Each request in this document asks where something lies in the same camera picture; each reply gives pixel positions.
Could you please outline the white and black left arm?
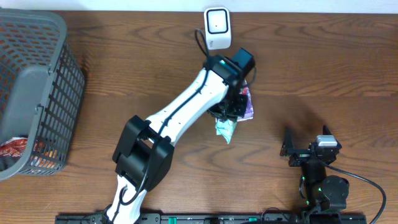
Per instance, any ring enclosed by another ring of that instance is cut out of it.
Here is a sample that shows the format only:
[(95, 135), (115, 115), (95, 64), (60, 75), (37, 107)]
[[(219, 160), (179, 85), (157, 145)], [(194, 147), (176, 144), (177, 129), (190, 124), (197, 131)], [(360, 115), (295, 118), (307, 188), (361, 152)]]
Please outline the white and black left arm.
[(239, 49), (232, 58), (211, 55), (201, 29), (195, 40), (205, 55), (192, 84), (165, 108), (142, 119), (127, 121), (112, 156), (118, 180), (114, 201), (105, 212), (108, 223), (135, 223), (148, 192), (170, 170), (175, 145), (203, 114), (236, 121), (245, 114), (247, 96), (241, 90), (249, 72), (256, 71), (254, 56)]

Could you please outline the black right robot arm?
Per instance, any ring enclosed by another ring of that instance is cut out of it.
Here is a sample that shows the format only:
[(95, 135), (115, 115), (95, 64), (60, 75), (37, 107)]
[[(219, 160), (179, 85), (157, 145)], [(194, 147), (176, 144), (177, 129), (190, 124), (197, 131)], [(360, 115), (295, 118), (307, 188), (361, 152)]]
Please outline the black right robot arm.
[(299, 192), (310, 208), (318, 212), (337, 212), (346, 208), (349, 182), (337, 175), (327, 175), (326, 167), (336, 161), (341, 144), (327, 126), (306, 149), (294, 145), (292, 132), (285, 130), (280, 150), (282, 157), (289, 158), (290, 167), (300, 167), (302, 177)]

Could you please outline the teal wipes packet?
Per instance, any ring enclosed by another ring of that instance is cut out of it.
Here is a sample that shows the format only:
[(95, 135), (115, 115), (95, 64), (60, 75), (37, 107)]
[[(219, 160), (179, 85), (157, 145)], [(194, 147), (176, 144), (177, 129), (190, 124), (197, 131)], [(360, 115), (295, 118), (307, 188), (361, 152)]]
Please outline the teal wipes packet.
[(217, 136), (223, 136), (227, 144), (230, 144), (234, 130), (236, 129), (237, 122), (230, 119), (221, 120), (216, 118), (215, 129)]

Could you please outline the red snack wrapper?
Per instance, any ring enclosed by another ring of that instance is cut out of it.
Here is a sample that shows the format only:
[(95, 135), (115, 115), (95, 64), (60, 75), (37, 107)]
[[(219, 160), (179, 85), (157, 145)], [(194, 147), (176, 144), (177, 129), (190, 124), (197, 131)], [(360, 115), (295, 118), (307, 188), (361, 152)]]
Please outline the red snack wrapper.
[(11, 138), (1, 144), (1, 156), (20, 158), (26, 148), (27, 138)]

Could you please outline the purple Carefree pad package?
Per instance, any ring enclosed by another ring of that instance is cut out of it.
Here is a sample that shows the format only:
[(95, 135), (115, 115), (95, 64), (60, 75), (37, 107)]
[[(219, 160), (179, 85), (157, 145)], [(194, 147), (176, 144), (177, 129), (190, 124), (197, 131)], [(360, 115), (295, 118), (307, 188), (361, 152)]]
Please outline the purple Carefree pad package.
[(242, 122), (242, 121), (247, 121), (247, 120), (253, 119), (254, 118), (254, 108), (252, 105), (251, 93), (250, 93), (249, 88), (248, 87), (243, 88), (240, 91), (240, 94), (246, 95), (248, 98), (248, 101), (247, 101), (247, 106), (246, 106), (246, 111), (244, 113), (244, 116), (239, 117), (237, 119), (237, 122)]

